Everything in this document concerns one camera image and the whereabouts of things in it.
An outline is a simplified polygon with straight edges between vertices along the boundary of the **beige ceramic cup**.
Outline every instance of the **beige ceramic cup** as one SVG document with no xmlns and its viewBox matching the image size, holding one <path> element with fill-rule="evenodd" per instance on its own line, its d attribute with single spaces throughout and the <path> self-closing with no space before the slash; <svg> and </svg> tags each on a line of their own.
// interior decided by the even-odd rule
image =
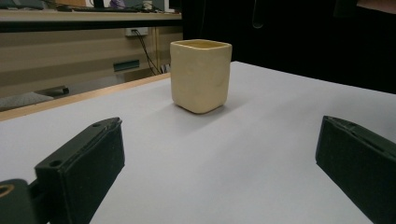
<svg viewBox="0 0 396 224">
<path fill-rule="evenodd" d="M 192 113 L 203 114 L 227 100 L 232 45 L 204 39 L 171 43 L 172 99 Z"/>
</svg>

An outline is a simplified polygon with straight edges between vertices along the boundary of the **power strip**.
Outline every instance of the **power strip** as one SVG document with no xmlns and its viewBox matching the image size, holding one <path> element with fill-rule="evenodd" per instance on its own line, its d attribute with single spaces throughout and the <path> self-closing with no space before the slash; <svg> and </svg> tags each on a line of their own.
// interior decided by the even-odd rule
<svg viewBox="0 0 396 224">
<path fill-rule="evenodd" d="M 134 36 L 139 33 L 140 35 L 148 35 L 149 28 L 148 27 L 136 27 L 136 28 L 126 28 L 125 36 Z"/>
</svg>

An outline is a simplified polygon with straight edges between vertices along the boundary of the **table surface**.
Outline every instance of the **table surface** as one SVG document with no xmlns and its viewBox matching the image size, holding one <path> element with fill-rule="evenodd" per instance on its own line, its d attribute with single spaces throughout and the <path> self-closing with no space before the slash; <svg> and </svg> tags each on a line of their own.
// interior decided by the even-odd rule
<svg viewBox="0 0 396 224">
<path fill-rule="evenodd" d="M 0 122 L 0 180 L 120 117 L 125 167 L 92 223 L 372 223 L 316 165 L 323 116 L 396 142 L 396 96 L 231 64 L 224 106 L 176 106 L 170 78 Z"/>
</svg>

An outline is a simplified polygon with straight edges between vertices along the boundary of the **shelf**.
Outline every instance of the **shelf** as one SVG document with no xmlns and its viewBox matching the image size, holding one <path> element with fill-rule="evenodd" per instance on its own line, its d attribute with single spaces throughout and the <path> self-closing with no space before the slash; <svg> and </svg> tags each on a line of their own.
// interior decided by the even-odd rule
<svg viewBox="0 0 396 224">
<path fill-rule="evenodd" d="M 0 33 L 181 26 L 180 14 L 0 10 Z"/>
</svg>

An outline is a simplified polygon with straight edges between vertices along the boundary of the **dark background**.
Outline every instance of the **dark background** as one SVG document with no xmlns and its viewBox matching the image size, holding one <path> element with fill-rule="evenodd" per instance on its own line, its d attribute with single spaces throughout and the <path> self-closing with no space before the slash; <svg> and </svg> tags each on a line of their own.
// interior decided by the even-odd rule
<svg viewBox="0 0 396 224">
<path fill-rule="evenodd" d="M 181 0 L 183 38 L 233 45 L 233 61 L 396 93 L 396 15 L 355 7 L 334 17 L 335 0 Z"/>
</svg>

